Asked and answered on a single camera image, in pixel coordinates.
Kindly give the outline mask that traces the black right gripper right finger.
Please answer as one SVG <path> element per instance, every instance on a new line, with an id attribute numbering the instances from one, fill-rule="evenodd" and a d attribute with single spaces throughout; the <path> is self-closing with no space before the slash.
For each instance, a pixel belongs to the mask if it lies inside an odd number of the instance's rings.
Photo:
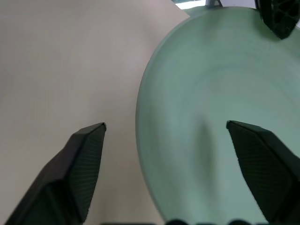
<path id="1" fill-rule="evenodd" d="M 229 120 L 244 180 L 271 224 L 300 223 L 300 159 L 271 131 Z"/>

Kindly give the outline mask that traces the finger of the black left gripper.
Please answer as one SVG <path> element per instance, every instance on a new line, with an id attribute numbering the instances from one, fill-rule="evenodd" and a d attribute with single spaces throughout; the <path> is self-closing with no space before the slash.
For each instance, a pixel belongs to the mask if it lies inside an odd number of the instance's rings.
<path id="1" fill-rule="evenodd" d="M 265 25 L 280 39 L 288 38 L 300 20 L 299 0 L 255 0 Z"/>

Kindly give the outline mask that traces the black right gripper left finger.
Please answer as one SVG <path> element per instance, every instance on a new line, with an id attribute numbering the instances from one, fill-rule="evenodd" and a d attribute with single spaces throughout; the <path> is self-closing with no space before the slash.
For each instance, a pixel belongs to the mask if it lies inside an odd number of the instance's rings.
<path id="1" fill-rule="evenodd" d="M 106 124 L 84 127 L 39 172 L 7 225 L 82 225 L 98 180 Z"/>

